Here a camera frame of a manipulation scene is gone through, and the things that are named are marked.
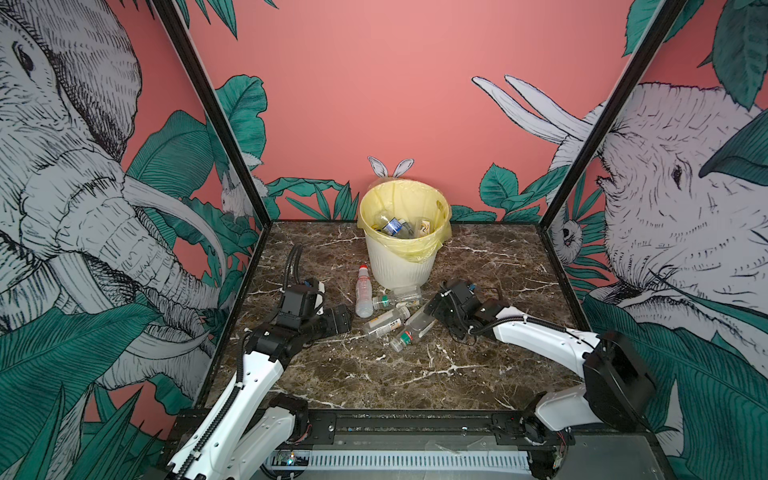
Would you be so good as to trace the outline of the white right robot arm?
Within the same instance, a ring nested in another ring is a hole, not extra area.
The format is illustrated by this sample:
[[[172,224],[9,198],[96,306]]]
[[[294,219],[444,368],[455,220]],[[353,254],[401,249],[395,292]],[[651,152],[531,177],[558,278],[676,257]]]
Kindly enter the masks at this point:
[[[643,423],[656,385],[627,337],[596,334],[535,318],[496,299],[470,296],[463,304],[451,293],[437,294],[426,313],[459,335],[485,336],[546,357],[575,373],[581,383],[543,394],[527,408],[529,435],[604,424],[634,432]]]

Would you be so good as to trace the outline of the small clear bottle blue cap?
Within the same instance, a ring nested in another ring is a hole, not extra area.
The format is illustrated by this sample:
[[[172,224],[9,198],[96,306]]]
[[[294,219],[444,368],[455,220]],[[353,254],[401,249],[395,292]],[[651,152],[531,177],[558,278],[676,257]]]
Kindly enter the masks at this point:
[[[376,220],[375,229],[382,234],[399,239],[413,239],[414,229],[405,219],[383,216]]]

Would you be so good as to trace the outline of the clear bottle sunflower label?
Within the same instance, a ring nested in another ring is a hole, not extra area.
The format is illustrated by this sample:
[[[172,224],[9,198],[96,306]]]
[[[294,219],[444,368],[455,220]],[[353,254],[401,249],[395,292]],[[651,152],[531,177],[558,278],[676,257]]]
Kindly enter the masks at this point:
[[[434,317],[435,305],[428,304],[416,311],[405,323],[403,329],[389,345],[395,352],[401,352],[406,346],[420,342],[437,322]]]

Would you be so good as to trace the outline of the clear bottle green cap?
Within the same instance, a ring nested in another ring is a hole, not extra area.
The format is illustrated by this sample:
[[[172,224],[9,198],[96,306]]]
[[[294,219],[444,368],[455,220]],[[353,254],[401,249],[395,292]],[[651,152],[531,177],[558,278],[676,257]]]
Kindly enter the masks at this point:
[[[421,219],[415,225],[415,233],[417,238],[425,237],[432,233],[432,224],[430,220]]]

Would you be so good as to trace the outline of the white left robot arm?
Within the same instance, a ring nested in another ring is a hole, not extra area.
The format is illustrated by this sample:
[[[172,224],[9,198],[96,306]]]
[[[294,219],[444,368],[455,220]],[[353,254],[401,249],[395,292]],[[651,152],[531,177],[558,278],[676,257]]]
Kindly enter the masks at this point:
[[[166,467],[167,479],[250,479],[279,446],[300,443],[311,431],[306,402],[281,394],[256,424],[251,421],[291,360],[307,344],[344,334],[345,305],[315,307],[291,317],[276,311],[241,345],[236,372],[214,407]]]

